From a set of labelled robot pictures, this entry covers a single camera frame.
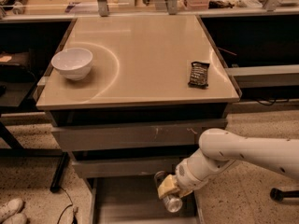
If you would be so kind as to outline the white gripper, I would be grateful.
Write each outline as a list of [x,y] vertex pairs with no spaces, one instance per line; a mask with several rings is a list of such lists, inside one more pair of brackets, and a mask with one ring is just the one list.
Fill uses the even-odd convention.
[[179,198],[202,188],[212,174],[210,162],[205,157],[189,157],[176,167],[175,175],[168,175],[158,186],[158,197],[165,198],[171,194]]

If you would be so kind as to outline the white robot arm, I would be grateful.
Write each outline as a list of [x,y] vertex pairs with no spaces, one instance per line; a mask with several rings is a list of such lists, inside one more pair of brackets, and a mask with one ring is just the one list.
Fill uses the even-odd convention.
[[203,187],[209,179],[246,161],[280,175],[299,178],[299,140],[244,137],[222,129],[209,129],[199,137],[199,148],[180,162],[173,175],[158,186],[160,199],[179,198]]

